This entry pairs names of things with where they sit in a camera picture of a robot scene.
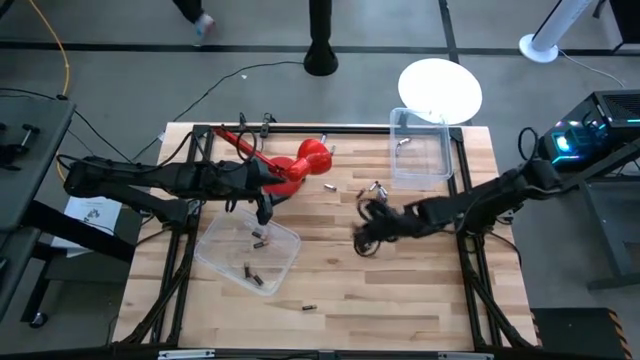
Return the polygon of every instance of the caster wheel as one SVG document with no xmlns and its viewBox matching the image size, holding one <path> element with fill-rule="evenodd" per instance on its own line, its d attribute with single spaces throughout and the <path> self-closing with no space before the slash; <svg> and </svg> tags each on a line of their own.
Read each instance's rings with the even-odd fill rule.
<svg viewBox="0 0 640 360">
<path fill-rule="evenodd" d="M 33 320 L 29 323 L 29 327 L 32 329 L 39 329 L 47 323 L 49 317 L 45 313 L 37 313 Z"/>
</svg>

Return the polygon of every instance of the person's foot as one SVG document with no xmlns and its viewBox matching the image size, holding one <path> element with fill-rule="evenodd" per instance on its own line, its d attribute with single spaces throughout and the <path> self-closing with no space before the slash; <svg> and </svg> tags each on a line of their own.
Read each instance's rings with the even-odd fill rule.
<svg viewBox="0 0 640 360">
<path fill-rule="evenodd" d="M 211 32 L 211 29 L 213 29 L 215 23 L 216 21 L 213 20 L 213 18 L 209 16 L 209 14 L 205 13 L 200 16 L 200 18 L 195 23 L 196 34 L 198 35 L 198 43 L 196 44 L 196 46 L 200 46 L 204 42 L 207 35 Z"/>
</svg>

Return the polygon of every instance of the black stand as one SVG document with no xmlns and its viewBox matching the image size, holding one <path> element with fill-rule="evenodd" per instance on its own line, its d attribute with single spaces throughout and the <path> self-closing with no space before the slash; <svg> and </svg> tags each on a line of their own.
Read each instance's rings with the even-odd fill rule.
<svg viewBox="0 0 640 360">
<path fill-rule="evenodd" d="M 127 263 L 131 263 L 133 259 L 135 246 L 62 214 L 39 201 L 31 201 L 22 218 L 22 225 L 40 229 L 48 234 L 67 239 L 89 250 Z"/>
<path fill-rule="evenodd" d="M 332 0 L 309 0 L 311 46 L 304 57 L 304 69 L 314 76 L 327 76 L 338 69 L 338 58 L 331 49 Z"/>
</svg>

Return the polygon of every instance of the black pole base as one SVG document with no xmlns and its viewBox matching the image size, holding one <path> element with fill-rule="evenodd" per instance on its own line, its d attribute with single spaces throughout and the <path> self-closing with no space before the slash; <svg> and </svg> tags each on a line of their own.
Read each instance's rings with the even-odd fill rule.
<svg viewBox="0 0 640 360">
<path fill-rule="evenodd" d="M 313 76 L 328 76 L 338 70 L 338 58 L 329 43 L 311 43 L 304 57 L 304 69 Z"/>
</svg>

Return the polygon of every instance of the wooden table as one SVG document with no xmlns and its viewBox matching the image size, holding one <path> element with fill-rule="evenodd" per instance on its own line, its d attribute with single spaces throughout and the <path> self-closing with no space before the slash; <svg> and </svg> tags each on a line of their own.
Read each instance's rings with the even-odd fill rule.
<svg viewBox="0 0 640 360">
<path fill-rule="evenodd" d="M 288 126 L 300 124 L 278 124 Z M 193 124 L 167 126 L 159 161 L 167 158 Z M 463 128 L 474 185 L 498 175 L 489 130 Z M 295 157 L 300 142 L 319 134 L 271 134 L 267 156 Z M 446 183 L 433 191 L 391 188 L 389 135 L 329 135 L 336 145 L 331 171 L 307 177 L 300 191 L 275 208 L 273 221 L 302 239 L 300 253 L 279 291 L 262 297 L 194 261 L 184 311 L 181 347 L 343 349 L 343 350 L 471 350 L 465 295 L 456 241 L 437 234 L 383 244 L 375 258 L 355 254 L 351 226 L 361 223 L 355 195 L 379 180 L 393 206 L 422 197 L 448 195 Z M 175 161 L 184 161 L 187 147 Z M 236 159 L 235 149 L 216 139 L 213 159 Z M 328 192 L 323 184 L 338 187 Z M 458 189 L 462 189 L 458 179 Z M 168 197 L 155 190 L 157 196 Z M 206 230 L 222 203 L 208 203 L 200 221 Z M 238 207 L 254 211 L 253 205 Z M 159 230 L 146 225 L 140 237 Z M 509 227 L 496 233 L 512 239 Z M 128 335 L 158 296 L 170 235 L 141 245 L 133 259 L 114 340 Z M 518 259 L 506 244 L 490 235 L 486 256 L 496 302 L 528 341 L 535 343 Z M 303 304 L 317 310 L 302 312 Z M 483 334 L 490 341 L 484 307 L 479 307 Z M 164 334 L 168 332 L 169 304 Z"/>
</svg>

